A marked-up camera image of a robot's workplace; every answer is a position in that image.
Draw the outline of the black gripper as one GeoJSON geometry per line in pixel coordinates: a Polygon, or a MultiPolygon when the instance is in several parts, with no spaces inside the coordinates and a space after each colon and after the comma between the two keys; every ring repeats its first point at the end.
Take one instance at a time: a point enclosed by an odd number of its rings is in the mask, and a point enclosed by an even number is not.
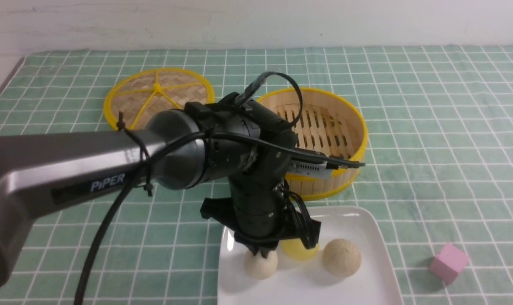
{"type": "Polygon", "coordinates": [[[232,230],[235,241],[251,255],[268,258],[281,241],[292,239],[306,249],[316,247],[322,224],[311,218],[302,197],[285,178],[264,181],[239,174],[230,176],[228,183],[231,196],[204,199],[200,213],[232,230]]]}

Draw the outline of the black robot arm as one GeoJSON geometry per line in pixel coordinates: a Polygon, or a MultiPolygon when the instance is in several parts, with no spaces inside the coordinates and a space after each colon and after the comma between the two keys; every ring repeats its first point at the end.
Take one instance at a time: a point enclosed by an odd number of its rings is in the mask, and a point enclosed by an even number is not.
{"type": "Polygon", "coordinates": [[[228,178],[231,196],[205,199],[201,215],[264,257],[279,241],[318,242],[320,224],[287,207],[291,160],[336,169],[338,161],[296,147],[289,122],[238,93],[156,114],[142,130],[0,136],[0,287],[36,220],[79,203],[157,181],[190,189],[228,178]]]}

